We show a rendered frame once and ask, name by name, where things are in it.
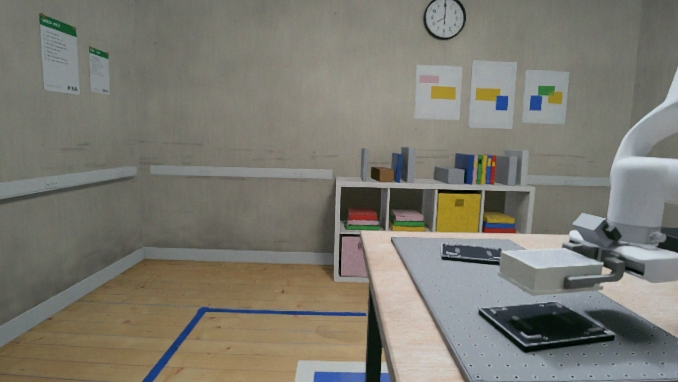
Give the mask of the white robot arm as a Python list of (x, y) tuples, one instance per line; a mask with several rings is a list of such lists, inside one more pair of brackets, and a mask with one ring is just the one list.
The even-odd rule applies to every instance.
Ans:
[(611, 242), (657, 244), (666, 240), (661, 233), (664, 203), (678, 204), (678, 160), (646, 155), (659, 141), (677, 132), (678, 69), (664, 103), (621, 142), (610, 173), (607, 220), (582, 213), (573, 223), (584, 241), (607, 248)]

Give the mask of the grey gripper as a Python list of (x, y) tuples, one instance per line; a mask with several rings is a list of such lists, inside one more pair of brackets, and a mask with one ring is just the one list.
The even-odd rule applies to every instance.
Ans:
[(623, 278), (624, 273), (650, 283), (678, 281), (678, 253), (656, 246), (658, 243), (620, 245), (611, 242), (607, 248), (604, 248), (584, 241), (577, 231), (571, 231), (569, 241), (563, 242), (562, 248), (599, 262), (604, 260), (603, 267), (610, 269), (611, 272), (603, 275), (565, 276), (563, 288), (588, 288), (598, 283), (618, 282)]

